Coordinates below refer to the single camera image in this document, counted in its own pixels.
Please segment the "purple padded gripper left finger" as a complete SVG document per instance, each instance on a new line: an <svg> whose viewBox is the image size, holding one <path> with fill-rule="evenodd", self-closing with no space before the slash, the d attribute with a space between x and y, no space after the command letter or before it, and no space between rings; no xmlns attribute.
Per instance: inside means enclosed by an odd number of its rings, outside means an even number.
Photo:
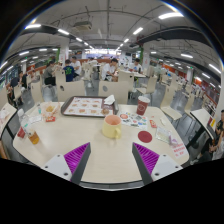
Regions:
<svg viewBox="0 0 224 224"><path fill-rule="evenodd" d="M42 167L42 169L72 183L79 184L90 153L90 143L86 143L65 155L56 154Z"/></svg>

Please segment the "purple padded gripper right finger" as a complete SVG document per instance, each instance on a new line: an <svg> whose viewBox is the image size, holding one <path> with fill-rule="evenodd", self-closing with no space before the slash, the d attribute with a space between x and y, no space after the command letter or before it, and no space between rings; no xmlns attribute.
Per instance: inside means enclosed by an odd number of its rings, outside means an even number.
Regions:
<svg viewBox="0 0 224 224"><path fill-rule="evenodd" d="M182 169L182 166L176 163L169 155L159 155L137 143L132 145L132 153L144 185Z"/></svg>

